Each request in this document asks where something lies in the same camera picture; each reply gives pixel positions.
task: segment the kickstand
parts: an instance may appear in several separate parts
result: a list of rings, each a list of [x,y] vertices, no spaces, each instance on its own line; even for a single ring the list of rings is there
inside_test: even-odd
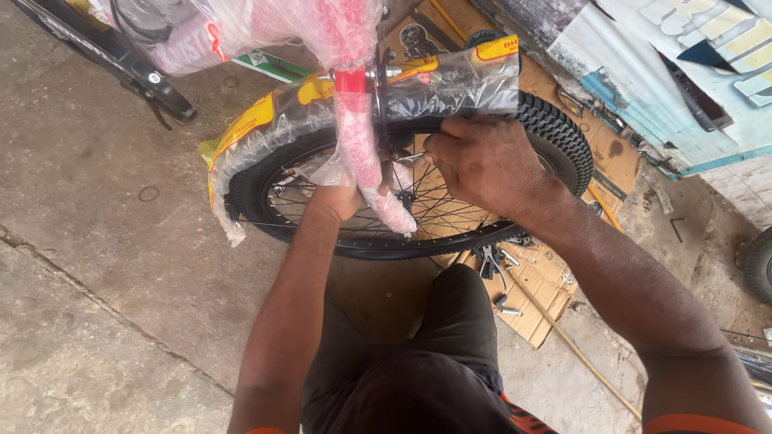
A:
[[[142,99],[145,100],[147,105],[150,106],[150,110],[153,112],[153,114],[155,115],[155,118],[158,120],[158,122],[160,122],[161,125],[164,126],[164,128],[166,128],[167,130],[171,131],[171,126],[169,126],[169,124],[166,123],[166,120],[164,119],[164,117],[161,116],[161,111],[158,109],[158,105],[156,105],[155,101],[153,101],[153,97],[152,96],[149,97],[147,95],[148,93],[150,93],[150,92],[140,93],[140,95],[142,96]]]

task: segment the painted wall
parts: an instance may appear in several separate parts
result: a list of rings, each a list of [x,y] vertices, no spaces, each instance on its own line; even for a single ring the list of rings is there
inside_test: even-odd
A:
[[[704,178],[760,228],[772,224],[772,2],[487,0],[682,175]],[[738,73],[678,60],[706,40]],[[706,132],[660,58],[731,117]]]

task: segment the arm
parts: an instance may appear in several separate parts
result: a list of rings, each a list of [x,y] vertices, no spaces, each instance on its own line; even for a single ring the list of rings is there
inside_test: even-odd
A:
[[[362,200],[356,188],[317,187],[247,340],[228,434],[297,432],[303,382],[319,348],[324,286],[342,221]]]
[[[713,319],[661,264],[546,173],[522,125],[449,118],[424,147],[454,198],[506,216],[552,247],[587,298],[643,361],[644,423],[692,413],[759,432],[770,420]]]

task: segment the man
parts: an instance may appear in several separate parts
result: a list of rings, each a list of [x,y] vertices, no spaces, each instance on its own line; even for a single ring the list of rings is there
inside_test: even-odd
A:
[[[520,123],[451,117],[424,146],[452,197],[518,222],[555,249],[609,327],[635,347],[648,372],[644,433],[772,432],[699,302],[546,173]],[[493,314],[470,268],[435,279],[421,327],[402,344],[366,342],[325,304],[338,229],[359,204],[343,187],[318,188],[309,201],[252,326],[228,432],[289,434],[301,420],[306,434],[553,432],[502,393]]]

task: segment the wooden stick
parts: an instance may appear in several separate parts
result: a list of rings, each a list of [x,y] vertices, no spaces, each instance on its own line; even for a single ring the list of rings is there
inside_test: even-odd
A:
[[[461,30],[460,27],[458,27],[455,24],[455,22],[453,22],[452,19],[450,19],[450,17],[448,16],[448,13],[445,12],[445,10],[442,8],[442,6],[439,5],[439,3],[437,3],[437,0],[429,0],[429,1],[432,2],[432,4],[435,6],[435,8],[437,8],[437,11],[439,12],[440,15],[442,15],[442,17],[445,19],[445,21],[447,21],[448,24],[450,24],[450,26],[453,27],[453,30],[455,30],[455,32],[458,33],[459,36],[461,36],[461,39],[463,39],[464,42],[466,42],[467,38],[466,38],[466,35],[464,34],[464,32]]]
[[[550,314],[547,312],[546,309],[544,309],[541,303],[539,303],[536,297],[534,297],[533,294],[531,294],[530,291],[526,289],[525,284],[520,280],[520,278],[515,276],[515,273],[512,273],[512,270],[507,270],[507,271],[510,272],[510,276],[515,281],[515,283],[517,283],[517,286],[520,287],[520,290],[522,290],[523,293],[526,294],[526,297],[528,297],[528,300],[530,300],[530,302],[533,303],[534,306],[536,306],[539,312],[541,312],[541,314],[544,315],[544,319],[546,319],[547,322],[550,323],[550,325],[552,325],[552,327],[560,335],[560,337],[562,337],[563,340],[566,341],[566,344],[568,344],[568,346],[571,347],[572,350],[574,350],[574,353],[576,353],[576,355],[584,362],[584,364],[587,365],[588,368],[590,368],[590,371],[592,371],[592,373],[595,374],[596,377],[598,377],[598,380],[600,380],[601,383],[603,383],[603,385],[606,386],[608,390],[610,390],[611,393],[613,393],[614,396],[616,396],[617,399],[619,399],[619,401],[621,401],[621,403],[624,404],[625,407],[627,407],[633,415],[635,415],[636,418],[638,418],[638,420],[642,420],[641,413],[635,407],[633,407],[632,404],[628,402],[628,400],[625,399],[624,396],[621,395],[621,393],[617,392],[617,389],[615,389],[614,386],[612,386],[611,383],[609,383],[606,380],[606,378],[603,375],[601,375],[601,373],[598,372],[597,369],[595,369],[595,366],[593,366],[592,363],[590,363],[590,361],[584,356],[584,354],[582,354],[579,347],[577,347],[574,344],[574,342],[568,337],[566,332],[563,331],[563,328],[557,325],[557,322],[552,319]]]
[[[601,208],[606,212],[606,215],[608,216],[608,219],[611,220],[611,224],[614,225],[616,229],[619,230],[619,232],[625,233],[625,231],[622,230],[622,227],[617,222],[617,218],[614,217],[614,214],[611,213],[611,210],[608,209],[608,205],[606,205],[606,202],[601,199],[601,195],[598,194],[598,190],[595,189],[595,187],[592,186],[592,184],[589,184],[587,186],[587,190],[590,190],[590,193],[592,193],[593,197],[595,197],[595,200],[598,201],[599,204],[601,204]]]

